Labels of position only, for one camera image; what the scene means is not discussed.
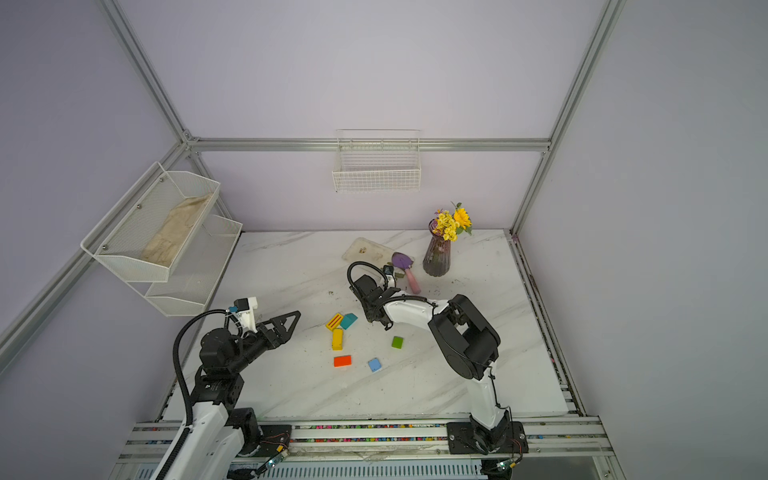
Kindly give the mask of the yellow red striped block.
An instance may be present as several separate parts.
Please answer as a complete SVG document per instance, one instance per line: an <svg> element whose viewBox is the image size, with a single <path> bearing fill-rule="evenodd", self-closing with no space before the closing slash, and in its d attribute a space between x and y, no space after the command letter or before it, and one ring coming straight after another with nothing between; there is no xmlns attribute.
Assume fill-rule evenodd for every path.
<svg viewBox="0 0 768 480"><path fill-rule="evenodd" d="M331 319L330 319L330 320L329 320L329 321L328 321L328 322L325 324L325 326L326 326L326 328L327 328L329 331L333 331L333 330L335 330L335 329L337 329L337 328L340 328L340 327L341 327L341 324L342 324L343 320L344 320L344 316L343 316L342 314L340 314L340 313L336 313L336 314L335 314L335 315L334 315L334 316L333 316L333 317L332 317L332 318L331 318Z"/></svg>

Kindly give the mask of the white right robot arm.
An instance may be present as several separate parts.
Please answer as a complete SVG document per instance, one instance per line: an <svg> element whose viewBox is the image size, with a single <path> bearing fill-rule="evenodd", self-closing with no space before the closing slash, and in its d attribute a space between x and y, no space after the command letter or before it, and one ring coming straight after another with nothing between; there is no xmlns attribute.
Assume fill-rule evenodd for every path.
<svg viewBox="0 0 768 480"><path fill-rule="evenodd" d="M363 275L350 283L364 315L387 330L404 324L429 331L448 366L467 381L470 395L470 447L480 453L499 451L513 439L509 409L498 401L492 367L499 357L500 335L464 295L432 300L406 294Z"/></svg>

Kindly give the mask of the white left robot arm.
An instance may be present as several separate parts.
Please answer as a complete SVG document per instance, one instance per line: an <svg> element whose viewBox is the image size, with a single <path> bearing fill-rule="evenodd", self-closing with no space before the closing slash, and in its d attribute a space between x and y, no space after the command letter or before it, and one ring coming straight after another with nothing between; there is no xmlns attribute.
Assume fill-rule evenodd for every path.
<svg viewBox="0 0 768 480"><path fill-rule="evenodd" d="M242 371L264 353L286 344L301 318L298 311L255 325L236 335L226 327L209 331L201 341L201 365L189 387L179 347L185 333L211 315L234 313L213 309L194 316L177 334L172 361L184 405L184 421L153 473L155 479L257 479L289 456L292 428L263 430L254 410L239 408Z"/></svg>

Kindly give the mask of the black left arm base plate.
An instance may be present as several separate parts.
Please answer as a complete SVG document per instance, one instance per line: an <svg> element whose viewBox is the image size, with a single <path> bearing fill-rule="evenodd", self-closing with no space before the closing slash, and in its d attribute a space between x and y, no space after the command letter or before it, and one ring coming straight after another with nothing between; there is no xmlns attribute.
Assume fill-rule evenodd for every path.
<svg viewBox="0 0 768 480"><path fill-rule="evenodd" d="M242 458L271 458L287 451L290 445L293 427L290 424L263 425L244 427L244 445L237 456Z"/></svg>

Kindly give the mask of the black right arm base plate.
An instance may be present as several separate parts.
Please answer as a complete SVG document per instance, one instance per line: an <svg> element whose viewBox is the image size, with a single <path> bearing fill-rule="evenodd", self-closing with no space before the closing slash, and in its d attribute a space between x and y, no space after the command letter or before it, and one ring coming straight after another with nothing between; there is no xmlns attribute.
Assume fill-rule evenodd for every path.
<svg viewBox="0 0 768 480"><path fill-rule="evenodd" d="M524 455L529 452L527 435L518 421L502 421L491 430L472 421L449 422L446 430L451 454Z"/></svg>

